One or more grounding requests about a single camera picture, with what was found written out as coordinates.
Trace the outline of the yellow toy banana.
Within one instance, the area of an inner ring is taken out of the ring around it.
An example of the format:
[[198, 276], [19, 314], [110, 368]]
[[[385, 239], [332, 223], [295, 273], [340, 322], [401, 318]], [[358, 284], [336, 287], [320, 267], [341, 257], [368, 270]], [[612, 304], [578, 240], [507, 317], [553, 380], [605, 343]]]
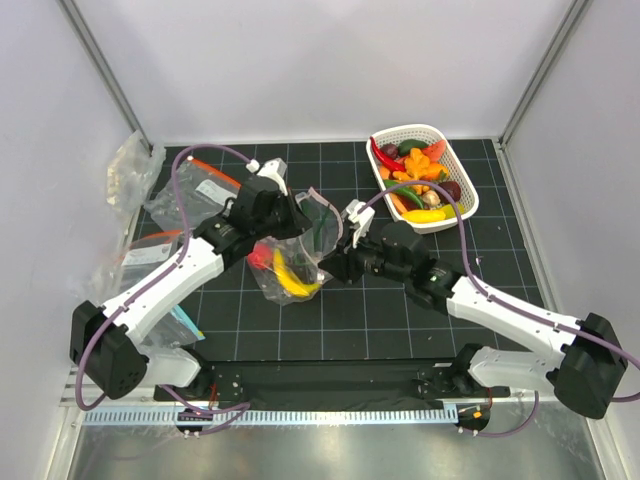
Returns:
[[320, 283], [307, 284], [302, 282], [285, 264], [284, 256], [279, 249], [273, 252], [273, 270], [278, 282], [290, 295], [299, 298], [310, 297], [320, 288]]

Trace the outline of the clear pink-dotted zip bag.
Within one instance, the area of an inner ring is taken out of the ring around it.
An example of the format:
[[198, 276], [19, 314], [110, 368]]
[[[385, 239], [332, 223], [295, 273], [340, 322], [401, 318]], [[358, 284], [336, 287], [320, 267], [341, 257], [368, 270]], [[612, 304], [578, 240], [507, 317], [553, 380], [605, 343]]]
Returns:
[[264, 297], [281, 306], [312, 299], [332, 276], [319, 262], [334, 250], [343, 233], [338, 210], [310, 188], [295, 195], [311, 228], [286, 240], [272, 237], [257, 242], [247, 262]]

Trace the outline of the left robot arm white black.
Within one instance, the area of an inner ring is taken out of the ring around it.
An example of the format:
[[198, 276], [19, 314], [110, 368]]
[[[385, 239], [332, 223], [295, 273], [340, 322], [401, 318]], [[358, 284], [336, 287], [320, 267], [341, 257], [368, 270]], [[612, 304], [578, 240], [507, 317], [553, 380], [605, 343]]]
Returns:
[[244, 182], [225, 215], [188, 231], [176, 253], [128, 291], [72, 314], [70, 358], [77, 365], [76, 402], [84, 379], [111, 400], [140, 386], [177, 387], [190, 400], [208, 395], [209, 372], [187, 350], [144, 348], [142, 343], [170, 310], [203, 284], [244, 259], [266, 237], [295, 238], [311, 226], [282, 176], [260, 171]]

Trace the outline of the red toy strawberry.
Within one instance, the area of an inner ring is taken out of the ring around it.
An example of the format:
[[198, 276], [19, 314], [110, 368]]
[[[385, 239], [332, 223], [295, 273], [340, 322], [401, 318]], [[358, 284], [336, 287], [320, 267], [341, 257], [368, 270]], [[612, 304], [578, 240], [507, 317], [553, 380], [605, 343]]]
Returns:
[[273, 251], [266, 244], [256, 244], [247, 256], [249, 265], [257, 270], [269, 269], [272, 265]]

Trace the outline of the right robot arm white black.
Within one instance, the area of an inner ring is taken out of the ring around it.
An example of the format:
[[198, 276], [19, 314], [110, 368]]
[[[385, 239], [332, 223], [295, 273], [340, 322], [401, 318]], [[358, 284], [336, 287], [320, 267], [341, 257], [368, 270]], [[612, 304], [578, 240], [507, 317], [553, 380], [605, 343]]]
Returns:
[[605, 416], [628, 367], [611, 323], [590, 314], [574, 319], [496, 290], [433, 256], [410, 227], [385, 226], [379, 240], [350, 228], [319, 263], [343, 283], [365, 274], [396, 281], [418, 306], [488, 328], [521, 345], [501, 351], [467, 344], [429, 380], [436, 395], [475, 395], [509, 387], [552, 394], [571, 411]]

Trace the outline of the green toy scallion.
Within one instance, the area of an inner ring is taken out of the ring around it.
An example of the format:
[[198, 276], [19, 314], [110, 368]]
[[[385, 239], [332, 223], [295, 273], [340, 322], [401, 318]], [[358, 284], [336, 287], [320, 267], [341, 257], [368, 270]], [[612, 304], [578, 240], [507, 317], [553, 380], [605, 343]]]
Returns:
[[310, 199], [303, 200], [300, 206], [311, 221], [311, 227], [296, 240], [293, 256], [296, 267], [320, 261], [326, 254], [327, 241], [331, 237], [331, 228], [328, 226], [331, 213], [329, 206]]

